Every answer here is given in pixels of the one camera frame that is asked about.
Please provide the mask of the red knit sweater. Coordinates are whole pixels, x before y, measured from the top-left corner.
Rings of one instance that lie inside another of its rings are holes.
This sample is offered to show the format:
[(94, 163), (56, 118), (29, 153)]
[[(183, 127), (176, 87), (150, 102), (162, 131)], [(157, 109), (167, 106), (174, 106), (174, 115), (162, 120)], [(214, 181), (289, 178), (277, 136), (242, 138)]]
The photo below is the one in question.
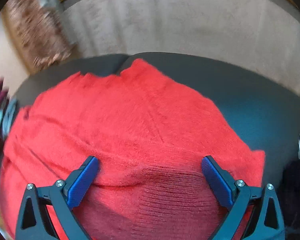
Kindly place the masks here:
[(74, 214), (94, 239), (207, 239), (226, 209), (202, 159), (260, 186), (265, 158), (210, 99), (141, 59), (119, 75), (76, 73), (21, 108), (5, 142), (0, 211), (9, 234), (28, 183), (65, 179), (90, 155), (100, 171)]

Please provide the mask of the black garment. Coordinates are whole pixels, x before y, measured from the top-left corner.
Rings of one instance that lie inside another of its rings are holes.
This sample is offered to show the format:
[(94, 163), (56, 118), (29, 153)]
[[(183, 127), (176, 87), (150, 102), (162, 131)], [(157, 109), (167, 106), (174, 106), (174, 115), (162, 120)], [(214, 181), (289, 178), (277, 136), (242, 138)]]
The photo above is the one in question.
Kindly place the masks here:
[(286, 239), (300, 239), (300, 159), (283, 170), (277, 190)]

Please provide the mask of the brown patterned curtain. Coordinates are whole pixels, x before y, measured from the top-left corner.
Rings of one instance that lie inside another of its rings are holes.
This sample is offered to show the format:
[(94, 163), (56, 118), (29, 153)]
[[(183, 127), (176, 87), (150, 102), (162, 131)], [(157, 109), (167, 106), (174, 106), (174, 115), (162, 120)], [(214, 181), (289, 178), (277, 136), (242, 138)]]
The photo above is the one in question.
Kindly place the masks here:
[(8, 0), (2, 19), (30, 74), (60, 64), (74, 52), (76, 39), (60, 0)]

